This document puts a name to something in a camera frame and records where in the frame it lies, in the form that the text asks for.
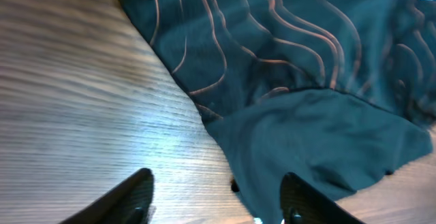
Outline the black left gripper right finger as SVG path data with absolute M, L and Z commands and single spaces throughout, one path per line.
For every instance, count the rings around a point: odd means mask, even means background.
M 293 172 L 283 177 L 280 204 L 285 224 L 364 224 Z

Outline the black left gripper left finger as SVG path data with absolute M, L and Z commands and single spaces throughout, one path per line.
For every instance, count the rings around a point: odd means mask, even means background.
M 153 190 L 152 171 L 141 168 L 61 224 L 149 224 Z

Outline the black printed cycling jersey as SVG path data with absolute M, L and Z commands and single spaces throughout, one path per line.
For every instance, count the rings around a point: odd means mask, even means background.
M 195 103 L 247 210 L 328 199 L 432 152 L 435 0 L 119 0 Z

